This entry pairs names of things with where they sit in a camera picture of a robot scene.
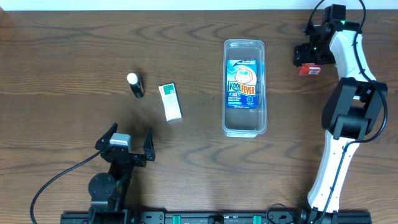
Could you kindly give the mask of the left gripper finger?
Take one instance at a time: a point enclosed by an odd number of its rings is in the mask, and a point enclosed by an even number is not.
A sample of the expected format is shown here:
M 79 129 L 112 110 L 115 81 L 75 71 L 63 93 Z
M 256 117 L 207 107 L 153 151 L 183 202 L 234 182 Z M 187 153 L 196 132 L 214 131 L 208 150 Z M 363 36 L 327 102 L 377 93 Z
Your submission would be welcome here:
M 100 138 L 97 140 L 97 142 L 96 142 L 96 144 L 95 144 L 95 149 L 97 149 L 97 150 L 108 150 L 108 149 L 110 148 L 110 145 L 111 145 L 111 143 L 110 143 L 111 137 L 113 136 L 114 133 L 117 132 L 117 128 L 118 128 L 118 124 L 117 124 L 117 123 L 114 123 L 114 124 L 108 129 L 108 131 L 105 132 L 105 133 L 103 134 L 103 136 L 100 137 Z
M 155 161 L 155 149 L 152 137 L 153 129 L 149 128 L 143 145 L 144 155 L 147 161 Z

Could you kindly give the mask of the red Panadol box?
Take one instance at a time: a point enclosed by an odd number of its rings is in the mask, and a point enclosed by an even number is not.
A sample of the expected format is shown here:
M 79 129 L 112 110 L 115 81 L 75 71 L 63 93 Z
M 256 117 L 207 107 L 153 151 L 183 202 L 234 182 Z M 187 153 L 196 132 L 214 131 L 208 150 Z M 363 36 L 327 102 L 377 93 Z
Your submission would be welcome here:
M 297 67 L 298 76 L 318 75 L 321 72 L 321 67 L 315 63 L 304 63 Z

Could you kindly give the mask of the white green Panadol box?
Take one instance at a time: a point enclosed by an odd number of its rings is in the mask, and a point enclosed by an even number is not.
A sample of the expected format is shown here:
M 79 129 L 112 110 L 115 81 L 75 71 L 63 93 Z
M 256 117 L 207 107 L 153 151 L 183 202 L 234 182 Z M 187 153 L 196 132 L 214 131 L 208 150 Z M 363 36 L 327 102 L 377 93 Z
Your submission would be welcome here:
M 159 86 L 160 95 L 164 105 L 165 117 L 167 121 L 181 119 L 182 113 L 178 102 L 175 85 L 169 83 Z

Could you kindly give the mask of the dark bottle white cap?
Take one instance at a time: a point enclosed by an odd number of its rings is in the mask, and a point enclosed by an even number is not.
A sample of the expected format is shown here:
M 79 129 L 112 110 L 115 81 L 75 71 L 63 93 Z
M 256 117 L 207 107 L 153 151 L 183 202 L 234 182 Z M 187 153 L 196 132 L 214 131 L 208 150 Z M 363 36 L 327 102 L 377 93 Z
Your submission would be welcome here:
M 136 73 L 129 73 L 126 79 L 134 96 L 136 98 L 142 98 L 145 94 L 145 91 L 139 75 L 137 75 Z

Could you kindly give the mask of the blue Kool Fever box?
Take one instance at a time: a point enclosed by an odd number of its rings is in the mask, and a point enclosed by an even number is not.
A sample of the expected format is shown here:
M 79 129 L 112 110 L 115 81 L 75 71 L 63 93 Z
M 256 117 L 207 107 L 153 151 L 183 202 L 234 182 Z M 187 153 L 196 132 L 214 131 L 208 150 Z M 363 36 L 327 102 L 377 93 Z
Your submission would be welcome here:
M 226 61 L 226 107 L 256 109 L 258 107 L 257 60 Z

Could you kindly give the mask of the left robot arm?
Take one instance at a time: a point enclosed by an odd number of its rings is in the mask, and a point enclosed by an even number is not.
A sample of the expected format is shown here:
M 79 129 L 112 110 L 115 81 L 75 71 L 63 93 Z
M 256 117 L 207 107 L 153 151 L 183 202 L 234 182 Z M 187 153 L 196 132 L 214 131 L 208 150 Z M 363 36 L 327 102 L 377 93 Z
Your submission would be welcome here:
M 118 124 L 100 137 L 95 149 L 100 156 L 110 163 L 109 171 L 95 175 L 88 185 L 91 195 L 91 207 L 87 223 L 139 223 L 139 216 L 132 208 L 125 206 L 131 174 L 135 167 L 145 167 L 148 161 L 155 160 L 152 140 L 153 129 L 149 128 L 143 154 L 131 152 L 132 137 L 117 132 Z

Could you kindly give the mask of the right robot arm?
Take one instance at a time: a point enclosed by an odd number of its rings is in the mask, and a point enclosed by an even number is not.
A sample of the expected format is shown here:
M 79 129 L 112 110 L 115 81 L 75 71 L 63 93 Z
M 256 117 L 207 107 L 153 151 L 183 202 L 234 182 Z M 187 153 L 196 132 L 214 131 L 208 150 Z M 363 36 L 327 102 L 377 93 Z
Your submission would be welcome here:
M 370 223 L 368 212 L 341 212 L 340 193 L 349 164 L 360 144 L 375 140 L 388 117 L 387 85 L 371 73 L 362 45 L 363 22 L 346 20 L 346 7 L 324 8 L 322 23 L 308 21 L 309 41 L 294 48 L 297 68 L 333 64 L 339 82 L 322 113 L 325 147 L 307 201 L 297 223 Z

